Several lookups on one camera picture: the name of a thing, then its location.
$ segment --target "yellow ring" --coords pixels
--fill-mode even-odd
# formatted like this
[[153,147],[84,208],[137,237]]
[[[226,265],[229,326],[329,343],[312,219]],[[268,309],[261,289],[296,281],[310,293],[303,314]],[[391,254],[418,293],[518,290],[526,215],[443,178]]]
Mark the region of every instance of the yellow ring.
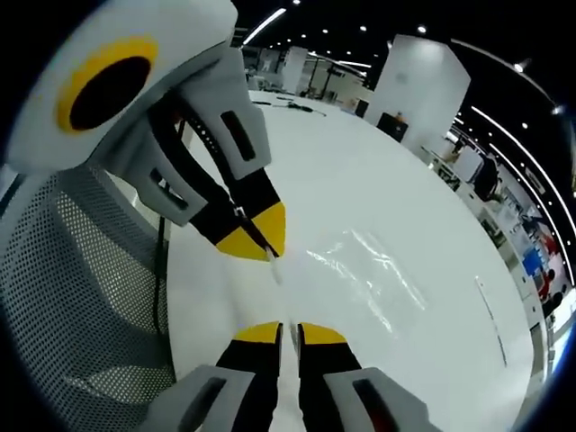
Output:
[[110,65],[131,57],[143,57],[150,62],[150,70],[158,55],[158,44],[147,37],[117,40],[95,51],[67,80],[59,92],[56,110],[58,126],[65,132],[79,133],[70,122],[74,102],[84,87]]

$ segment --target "black circle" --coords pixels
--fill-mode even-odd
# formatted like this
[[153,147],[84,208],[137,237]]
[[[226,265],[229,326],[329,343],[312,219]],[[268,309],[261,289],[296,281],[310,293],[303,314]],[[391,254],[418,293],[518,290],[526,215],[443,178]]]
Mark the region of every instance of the black circle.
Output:
[[72,129],[86,131],[109,121],[137,96],[151,68],[147,58],[130,57],[100,71],[72,104]]

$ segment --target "person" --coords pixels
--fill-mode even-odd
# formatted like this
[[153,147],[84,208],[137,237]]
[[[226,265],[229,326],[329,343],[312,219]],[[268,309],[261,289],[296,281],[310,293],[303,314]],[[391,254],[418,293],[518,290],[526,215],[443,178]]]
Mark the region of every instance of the person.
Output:
[[556,246],[556,242],[552,237],[542,234],[542,241],[550,257],[558,253],[558,247]]
[[542,287],[538,290],[538,295],[540,296],[540,300],[545,300],[545,298],[548,296],[548,293],[550,292],[550,284],[556,277],[556,272],[552,268],[548,270],[548,273],[545,273],[545,271],[542,268],[541,270],[544,283],[542,284]]
[[540,224],[547,226],[547,222],[544,218],[537,216],[530,217],[525,214],[521,216],[521,222],[527,234],[534,234],[538,232],[540,230]]
[[558,309],[558,306],[560,306],[560,304],[562,303],[562,300],[564,298],[564,295],[566,294],[567,289],[568,287],[564,285],[559,292],[555,293],[552,296],[552,299],[544,302],[544,304],[542,305],[542,311],[544,313],[545,319],[548,318],[550,314],[552,314],[552,312]]

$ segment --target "gray mesh fabric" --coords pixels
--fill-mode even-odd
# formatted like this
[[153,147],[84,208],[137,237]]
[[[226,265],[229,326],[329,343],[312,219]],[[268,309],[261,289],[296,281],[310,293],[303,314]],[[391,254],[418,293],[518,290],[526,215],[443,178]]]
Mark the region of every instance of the gray mesh fabric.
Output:
[[131,430],[174,383],[164,274],[154,319],[157,240],[110,178],[86,166],[26,178],[2,214],[2,313],[70,430]]

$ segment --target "white table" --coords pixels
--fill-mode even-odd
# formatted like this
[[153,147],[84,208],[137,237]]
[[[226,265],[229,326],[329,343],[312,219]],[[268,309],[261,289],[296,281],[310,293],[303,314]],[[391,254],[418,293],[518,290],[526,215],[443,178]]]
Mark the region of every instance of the white table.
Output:
[[[167,300],[177,376],[216,362],[238,328],[308,321],[342,333],[363,366],[425,401],[445,432],[509,430],[532,343],[514,280],[482,226],[402,145],[336,107],[300,102],[328,116],[263,106],[267,172],[286,206],[282,288],[268,263],[224,256],[193,227],[172,228]],[[197,142],[191,152],[213,172]],[[294,362],[286,342],[271,430],[303,430]]]
[[[499,230],[502,232],[506,241],[504,245],[499,247],[499,252],[502,258],[505,255],[511,254],[515,260],[516,265],[512,266],[508,270],[512,274],[512,278],[514,279],[518,292],[520,293],[520,298],[522,299],[522,303],[524,305],[524,311],[526,314],[526,319],[528,322],[528,326],[533,329],[535,326],[540,328],[540,335],[533,339],[533,343],[540,343],[541,349],[538,349],[537,352],[543,353],[543,364],[548,364],[548,332],[546,329],[546,322],[544,311],[542,309],[542,302],[540,301],[540,295],[538,294],[538,290],[536,288],[536,283],[532,276],[529,276],[523,266],[523,259],[524,256],[521,254],[515,247],[517,242],[512,237],[509,232],[508,227],[501,226],[499,224],[500,217],[494,211],[494,209],[486,202],[482,201],[476,192],[473,190],[473,187],[466,183],[453,169],[449,166],[438,154],[434,151],[430,151],[426,148],[423,148],[426,153],[428,153],[435,162],[438,163],[441,167],[445,170],[452,173],[452,175],[458,180],[460,180],[460,186],[456,190],[456,194],[462,199],[462,201],[466,204],[466,207],[470,210],[470,212],[476,217],[478,220],[481,220],[484,214],[487,214],[491,220],[494,222],[493,224],[496,225]],[[537,385],[541,387],[547,378],[547,368],[545,367],[542,373],[537,373],[531,379],[531,386],[536,386],[535,381],[537,381]]]

